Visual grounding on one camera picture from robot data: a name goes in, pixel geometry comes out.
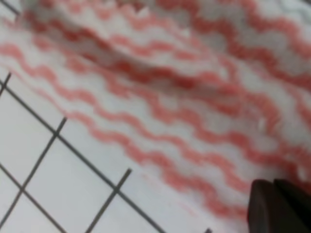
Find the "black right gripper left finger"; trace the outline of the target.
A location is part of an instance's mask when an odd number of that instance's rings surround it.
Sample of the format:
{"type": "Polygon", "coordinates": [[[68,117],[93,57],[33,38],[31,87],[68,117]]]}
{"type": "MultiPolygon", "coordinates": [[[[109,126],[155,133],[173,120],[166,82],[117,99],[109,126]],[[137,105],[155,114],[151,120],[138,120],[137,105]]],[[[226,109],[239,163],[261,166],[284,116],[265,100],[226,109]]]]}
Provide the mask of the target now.
{"type": "Polygon", "coordinates": [[[293,233],[295,215],[281,193],[269,181],[251,186],[247,216],[250,233],[293,233]]]}

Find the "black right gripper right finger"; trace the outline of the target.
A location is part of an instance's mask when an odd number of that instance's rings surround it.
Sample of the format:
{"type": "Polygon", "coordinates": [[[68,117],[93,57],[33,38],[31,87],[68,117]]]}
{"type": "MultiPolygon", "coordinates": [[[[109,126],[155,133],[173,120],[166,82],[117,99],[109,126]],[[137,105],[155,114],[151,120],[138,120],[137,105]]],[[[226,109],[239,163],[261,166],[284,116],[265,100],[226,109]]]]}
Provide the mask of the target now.
{"type": "Polygon", "coordinates": [[[281,192],[298,218],[311,232],[311,196],[302,188],[284,179],[275,179],[274,185],[281,192]]]}

